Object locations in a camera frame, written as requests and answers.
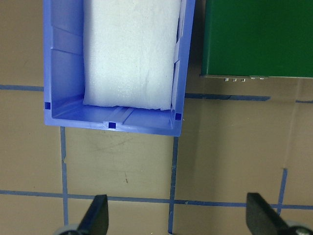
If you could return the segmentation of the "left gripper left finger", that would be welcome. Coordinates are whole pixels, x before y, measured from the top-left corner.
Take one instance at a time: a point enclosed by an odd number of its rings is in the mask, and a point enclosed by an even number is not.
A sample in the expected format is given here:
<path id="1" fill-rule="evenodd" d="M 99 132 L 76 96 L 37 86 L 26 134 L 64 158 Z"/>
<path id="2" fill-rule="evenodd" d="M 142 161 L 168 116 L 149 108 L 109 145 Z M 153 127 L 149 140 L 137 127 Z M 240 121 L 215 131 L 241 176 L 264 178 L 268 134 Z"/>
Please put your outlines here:
<path id="1" fill-rule="evenodd" d="M 106 235 L 108 231 L 107 195 L 96 195 L 76 229 L 80 235 Z"/>

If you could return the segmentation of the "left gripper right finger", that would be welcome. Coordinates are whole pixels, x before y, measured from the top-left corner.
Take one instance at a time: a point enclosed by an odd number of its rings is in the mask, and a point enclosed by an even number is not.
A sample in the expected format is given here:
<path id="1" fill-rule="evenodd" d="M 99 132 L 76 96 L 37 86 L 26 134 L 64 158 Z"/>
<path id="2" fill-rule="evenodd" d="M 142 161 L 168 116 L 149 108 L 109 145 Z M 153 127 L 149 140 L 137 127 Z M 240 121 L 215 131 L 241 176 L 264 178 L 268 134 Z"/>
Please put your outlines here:
<path id="1" fill-rule="evenodd" d="M 259 193 L 246 196 L 246 225 L 252 235 L 296 235 Z"/>

